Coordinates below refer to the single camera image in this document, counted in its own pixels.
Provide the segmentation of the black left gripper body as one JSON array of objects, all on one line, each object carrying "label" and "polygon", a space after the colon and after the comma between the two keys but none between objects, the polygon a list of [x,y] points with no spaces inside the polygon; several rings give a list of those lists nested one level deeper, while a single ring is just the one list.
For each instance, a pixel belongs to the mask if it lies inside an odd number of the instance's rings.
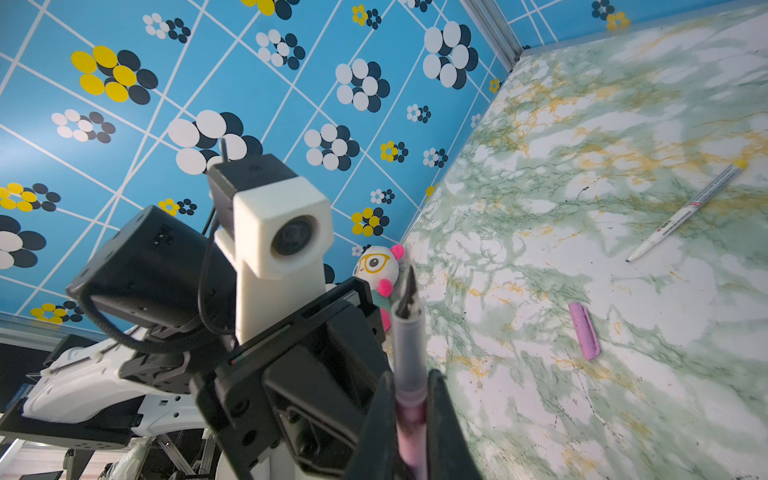
[{"label": "black left gripper body", "polygon": [[352,277],[194,374],[192,392],[238,479],[285,445],[308,476],[339,479],[389,364],[379,308]]}]

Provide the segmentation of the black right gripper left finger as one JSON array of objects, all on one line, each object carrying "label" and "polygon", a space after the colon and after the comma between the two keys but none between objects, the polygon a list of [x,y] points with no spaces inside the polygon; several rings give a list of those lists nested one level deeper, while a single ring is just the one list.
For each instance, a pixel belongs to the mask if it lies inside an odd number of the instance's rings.
[{"label": "black right gripper left finger", "polygon": [[398,462],[394,376],[386,371],[377,383],[359,441],[344,480],[392,480]]}]

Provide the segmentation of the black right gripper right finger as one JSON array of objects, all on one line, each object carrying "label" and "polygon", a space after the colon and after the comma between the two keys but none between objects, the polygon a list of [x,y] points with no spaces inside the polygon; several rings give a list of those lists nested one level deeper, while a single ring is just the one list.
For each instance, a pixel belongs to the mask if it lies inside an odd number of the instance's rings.
[{"label": "black right gripper right finger", "polygon": [[428,478],[480,480],[482,475],[463,436],[445,376],[437,369],[431,370],[427,387]]}]

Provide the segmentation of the pink pen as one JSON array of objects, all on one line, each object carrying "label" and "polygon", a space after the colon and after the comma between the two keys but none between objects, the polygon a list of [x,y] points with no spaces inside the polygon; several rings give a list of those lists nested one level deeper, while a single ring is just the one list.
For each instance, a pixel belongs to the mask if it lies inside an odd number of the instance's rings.
[{"label": "pink pen", "polygon": [[416,479],[427,477],[426,317],[413,269],[391,312],[398,448]]}]

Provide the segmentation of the pink pen cap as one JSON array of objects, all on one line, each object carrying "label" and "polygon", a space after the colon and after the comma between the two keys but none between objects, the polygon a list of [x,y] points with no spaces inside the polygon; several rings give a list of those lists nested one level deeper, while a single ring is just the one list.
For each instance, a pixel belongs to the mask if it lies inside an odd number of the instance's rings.
[{"label": "pink pen cap", "polygon": [[601,348],[587,308],[574,302],[568,305],[568,309],[584,359],[596,359],[601,353]]}]

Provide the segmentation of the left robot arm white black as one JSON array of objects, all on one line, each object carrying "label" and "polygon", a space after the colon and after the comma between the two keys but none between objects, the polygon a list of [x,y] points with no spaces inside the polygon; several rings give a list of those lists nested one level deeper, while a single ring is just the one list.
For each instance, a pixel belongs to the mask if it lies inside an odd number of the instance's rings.
[{"label": "left robot arm white black", "polygon": [[248,479],[285,444],[306,474],[342,478],[387,369],[369,285],[322,265],[250,288],[222,247],[150,207],[69,287],[109,340],[66,338],[1,431],[70,449],[209,427]]}]

